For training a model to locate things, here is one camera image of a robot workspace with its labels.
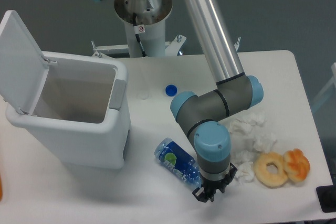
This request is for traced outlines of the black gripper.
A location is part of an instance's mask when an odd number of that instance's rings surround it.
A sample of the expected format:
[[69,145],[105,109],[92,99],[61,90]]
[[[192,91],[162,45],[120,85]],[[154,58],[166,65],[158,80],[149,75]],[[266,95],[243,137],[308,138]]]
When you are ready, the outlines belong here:
[[237,173],[237,168],[234,164],[230,163],[229,171],[225,174],[224,178],[221,180],[212,181],[203,176],[202,187],[197,187],[192,191],[193,196],[200,202],[214,201],[214,195],[217,190],[221,193],[225,192],[225,188],[229,185]]

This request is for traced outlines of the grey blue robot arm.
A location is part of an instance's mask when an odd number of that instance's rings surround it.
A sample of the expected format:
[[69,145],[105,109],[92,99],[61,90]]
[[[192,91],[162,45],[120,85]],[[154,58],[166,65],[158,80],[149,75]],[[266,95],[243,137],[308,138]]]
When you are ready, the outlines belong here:
[[[264,92],[256,77],[245,74],[216,1],[184,1],[216,89],[201,96],[182,92],[171,102],[171,111],[197,155],[202,183],[193,195],[207,202],[236,174],[229,160],[229,133],[220,120],[258,104]],[[172,0],[114,0],[114,9],[124,22],[130,57],[167,56],[165,20]]]

